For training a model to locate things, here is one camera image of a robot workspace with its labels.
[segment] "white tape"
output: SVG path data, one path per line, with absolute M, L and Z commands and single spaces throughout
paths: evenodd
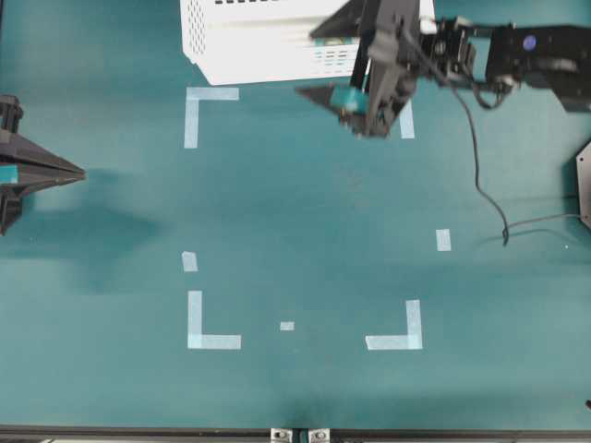
M 406 302 L 406 335 L 369 335 L 366 345 L 369 351 L 418 351 L 423 349 L 421 303 Z
M 400 112 L 400 132 L 404 139 L 415 138 L 415 119 L 413 117 L 413 103 L 408 101 Z
M 433 0 L 421 0 L 420 11 L 420 17 L 424 18 L 421 20 L 421 32 L 423 34 L 436 34 L 437 25 L 427 19 L 435 19 L 435 2 Z
M 279 325 L 279 330 L 282 331 L 293 331 L 296 330 L 296 324 L 294 321 L 282 321 Z
M 438 229 L 435 232 L 437 237 L 437 250 L 439 252 L 452 251 L 452 233 L 449 229 Z
M 184 252 L 181 254 L 183 259 L 183 270 L 185 272 L 198 272 L 199 266 L 197 265 L 197 254 L 194 252 Z
M 240 100 L 238 88 L 187 88 L 185 108 L 185 149 L 195 150 L 199 145 L 199 102 L 202 100 Z
M 235 351 L 242 347 L 240 335 L 207 335 L 203 333 L 203 292 L 188 293 L 188 349 Z

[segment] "white storage basket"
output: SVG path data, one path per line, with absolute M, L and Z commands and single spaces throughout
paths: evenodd
M 308 37 L 345 3 L 180 0 L 183 52 L 212 85 L 347 77 L 358 41 Z M 433 16 L 432 0 L 422 1 L 421 15 Z

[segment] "teal table surface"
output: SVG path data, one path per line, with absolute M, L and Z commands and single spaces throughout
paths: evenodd
M 178 1 L 5 3 L 20 133 L 88 180 L 29 198 L 0 238 L 0 424 L 591 428 L 591 233 L 550 221 L 503 247 L 450 92 L 421 82 L 416 139 L 368 141 L 294 93 L 318 81 L 238 85 L 200 105 L 185 150 L 187 87 L 208 84 Z M 437 9 L 591 26 L 588 0 Z M 494 113 L 466 98 L 510 219 L 577 211 L 591 117 L 528 87 Z M 239 351 L 187 348 L 189 291 Z M 410 300 L 423 349 L 370 352 L 366 336 L 405 334 Z

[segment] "black cable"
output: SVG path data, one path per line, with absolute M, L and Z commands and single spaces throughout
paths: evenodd
M 464 64 L 460 64 L 460 68 L 462 68 L 462 72 L 464 73 L 464 75 L 468 77 L 468 80 L 470 81 L 470 87 L 472 88 L 472 92 L 474 93 L 474 98 L 476 99 L 481 108 L 486 109 L 487 111 L 493 111 L 505 102 L 505 99 L 509 94 L 503 92 L 497 92 L 495 94 L 496 99 L 494 103 L 487 102 L 484 99 L 484 97 L 482 97 L 480 85 L 478 84 L 472 73 L 468 70 L 467 66 Z
M 533 224 L 533 223 L 539 223 L 539 222 L 548 222 L 550 220 L 557 220 L 557 219 L 581 219 L 581 214 L 559 214 L 559 215 L 550 215 L 548 217 L 540 217 L 538 219 L 532 219 L 532 220 L 524 220 L 524 221 L 519 221 L 516 223 L 511 223 L 508 228 L 512 229 L 512 228 L 516 228 L 517 226 L 523 226 L 525 224 Z
M 432 63 L 428 59 L 428 57 L 423 52 L 423 49 L 421 48 L 421 46 L 418 44 L 418 42 L 413 38 L 413 36 L 410 34 L 410 32 L 406 28 L 403 28 L 402 35 L 403 35 L 404 39 L 408 42 L 408 44 L 410 44 L 411 47 L 415 50 L 416 55 L 421 60 L 421 62 L 423 63 L 423 65 L 425 65 L 429 69 L 429 71 L 431 71 L 433 73 L 433 75 L 439 81 L 439 83 L 441 83 L 442 85 L 448 87 L 452 91 L 453 96 L 457 99 L 457 101 L 464 108 L 464 111 L 465 111 L 465 113 L 466 113 L 466 115 L 468 117 L 468 123 L 470 125 L 470 132 L 472 133 L 472 144 L 473 144 L 473 147 L 474 147 L 474 165 L 475 165 L 475 184 L 476 184 L 476 191 L 478 191 L 478 193 L 483 198 L 485 198 L 488 201 L 488 203 L 490 203 L 490 205 L 492 205 L 494 207 L 494 209 L 501 216 L 502 222 L 503 222 L 503 225 L 504 225 L 504 229 L 502 231 L 503 245 L 507 245 L 509 243 L 509 236 L 510 236 L 510 232 L 509 232 L 510 231 L 510 226 L 509 226 L 509 223 L 507 222 L 507 216 L 505 215 L 505 212 L 502 210 L 502 208 L 499 205 L 499 203 L 497 203 L 494 198 L 492 198 L 489 194 L 487 194 L 482 189 L 482 187 L 480 187 L 480 159 L 479 159 L 479 155 L 478 155 L 478 138 L 476 136 L 476 125 L 474 123 L 474 118 L 472 116 L 472 112 L 470 111 L 470 108 L 468 107 L 467 103 L 464 101 L 464 99 L 462 98 L 462 96 L 459 94 L 459 92 L 457 91 L 457 89 L 454 87 L 454 85 L 452 84 L 452 82 L 449 79 L 447 79 L 440 72 L 440 70 L 435 66 L 435 64 Z

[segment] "black mount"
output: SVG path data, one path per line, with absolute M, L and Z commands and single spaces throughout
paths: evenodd
M 18 134 L 24 113 L 18 98 L 0 95 L 0 235 L 22 214 L 22 199 L 34 192 L 85 179 L 85 172 Z

